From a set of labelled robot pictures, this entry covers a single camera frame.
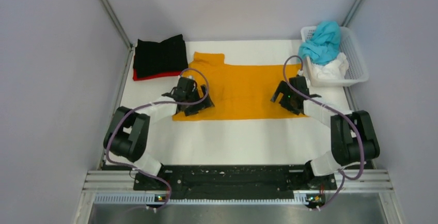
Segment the yellow t shirt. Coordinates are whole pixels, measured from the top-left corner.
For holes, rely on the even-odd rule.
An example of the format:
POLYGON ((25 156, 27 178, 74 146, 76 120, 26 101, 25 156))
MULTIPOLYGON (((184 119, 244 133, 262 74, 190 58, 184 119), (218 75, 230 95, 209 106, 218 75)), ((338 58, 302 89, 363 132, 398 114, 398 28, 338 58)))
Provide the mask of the yellow t shirt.
POLYGON ((214 107, 195 115, 179 113, 173 121, 247 120, 296 118, 280 104, 271 102, 278 84, 287 76, 295 76, 300 65, 236 66, 225 63, 224 54, 194 53, 189 63, 193 70, 185 72, 195 81, 209 84, 209 97, 214 107))

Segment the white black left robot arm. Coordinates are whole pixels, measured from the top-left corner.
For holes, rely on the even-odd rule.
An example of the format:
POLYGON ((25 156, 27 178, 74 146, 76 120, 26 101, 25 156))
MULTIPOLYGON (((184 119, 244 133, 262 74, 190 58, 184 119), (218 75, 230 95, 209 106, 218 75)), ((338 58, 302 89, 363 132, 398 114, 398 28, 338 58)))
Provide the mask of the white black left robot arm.
POLYGON ((152 189, 166 185, 171 191, 166 176, 160 172, 162 163, 146 151, 150 127, 179 113, 190 116, 214 107, 209 93, 209 82, 199 85, 191 76, 181 76, 170 92, 150 103, 136 108, 118 107, 103 142, 106 159, 146 176, 152 189))

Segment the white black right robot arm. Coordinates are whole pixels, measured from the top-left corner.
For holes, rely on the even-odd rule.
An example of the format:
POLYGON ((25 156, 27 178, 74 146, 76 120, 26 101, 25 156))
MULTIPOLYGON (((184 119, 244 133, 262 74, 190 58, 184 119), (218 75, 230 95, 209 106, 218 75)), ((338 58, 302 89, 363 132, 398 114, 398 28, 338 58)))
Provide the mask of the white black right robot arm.
POLYGON ((318 120, 330 129, 329 150, 305 163, 306 187, 316 189, 326 176, 352 165, 363 171, 366 161, 379 157, 380 145, 369 112, 341 108, 318 94, 310 94, 304 76, 281 81, 271 101, 278 96, 282 108, 318 120))

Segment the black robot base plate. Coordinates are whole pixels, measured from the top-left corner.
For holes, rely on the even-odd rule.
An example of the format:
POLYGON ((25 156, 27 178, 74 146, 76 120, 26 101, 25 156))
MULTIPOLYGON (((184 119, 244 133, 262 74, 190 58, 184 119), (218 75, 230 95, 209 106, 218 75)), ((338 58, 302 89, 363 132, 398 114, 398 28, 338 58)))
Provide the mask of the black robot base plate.
MULTIPOLYGON (((319 184, 305 182, 304 165, 165 165, 158 176, 171 186, 172 200, 292 199, 296 190, 335 190, 333 174, 319 184)), ((134 190, 167 190, 140 173, 134 190)))

